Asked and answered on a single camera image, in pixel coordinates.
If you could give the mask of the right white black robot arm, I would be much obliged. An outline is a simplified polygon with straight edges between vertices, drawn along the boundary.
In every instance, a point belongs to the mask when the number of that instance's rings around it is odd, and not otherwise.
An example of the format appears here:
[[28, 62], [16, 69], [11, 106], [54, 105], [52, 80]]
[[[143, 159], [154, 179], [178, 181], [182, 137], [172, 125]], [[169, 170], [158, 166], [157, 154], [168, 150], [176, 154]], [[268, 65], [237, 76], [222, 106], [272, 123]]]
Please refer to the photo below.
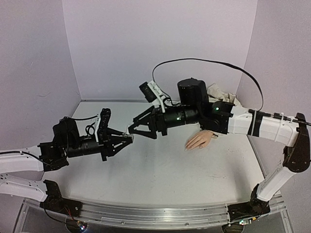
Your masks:
[[270, 212], [273, 195], [295, 174], [307, 170], [311, 163], [310, 138], [305, 116], [269, 114], [236, 106], [230, 102], [210, 102], [206, 84], [194, 78], [177, 84], [180, 103], [165, 106], [165, 97], [158, 85], [143, 83], [140, 90], [152, 107], [134, 118], [128, 131], [155, 139], [166, 135], [169, 128], [199, 123], [201, 129], [221, 134], [243, 134], [265, 138], [284, 145], [284, 159], [261, 183], [247, 202], [229, 205], [230, 223], [245, 224]]

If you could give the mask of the clear nail polish bottle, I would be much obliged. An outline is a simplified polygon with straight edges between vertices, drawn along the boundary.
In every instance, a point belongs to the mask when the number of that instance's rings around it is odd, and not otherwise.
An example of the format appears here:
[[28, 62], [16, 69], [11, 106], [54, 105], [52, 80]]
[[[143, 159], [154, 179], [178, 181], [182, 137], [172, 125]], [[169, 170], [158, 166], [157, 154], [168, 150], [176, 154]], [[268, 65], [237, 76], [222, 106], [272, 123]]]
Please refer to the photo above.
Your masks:
[[133, 134], [126, 134], [126, 138], [129, 138], [131, 141], [134, 141], [134, 135]]

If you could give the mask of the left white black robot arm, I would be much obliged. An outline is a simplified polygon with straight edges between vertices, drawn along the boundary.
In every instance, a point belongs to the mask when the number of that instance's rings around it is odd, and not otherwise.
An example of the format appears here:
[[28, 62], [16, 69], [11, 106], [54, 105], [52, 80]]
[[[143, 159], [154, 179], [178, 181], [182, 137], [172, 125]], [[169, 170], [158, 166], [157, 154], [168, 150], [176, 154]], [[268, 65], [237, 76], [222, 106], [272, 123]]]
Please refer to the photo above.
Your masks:
[[116, 155], [134, 141], [133, 135], [108, 127], [107, 118], [98, 121], [93, 133], [80, 135], [77, 120], [64, 117], [54, 125], [54, 138], [51, 142], [38, 146], [3, 150], [0, 153], [0, 191], [27, 197], [40, 202], [41, 207], [51, 207], [61, 212], [67, 205], [58, 184], [53, 181], [24, 181], [8, 178], [8, 174], [21, 171], [56, 171], [69, 165], [69, 158], [100, 154], [103, 161]]

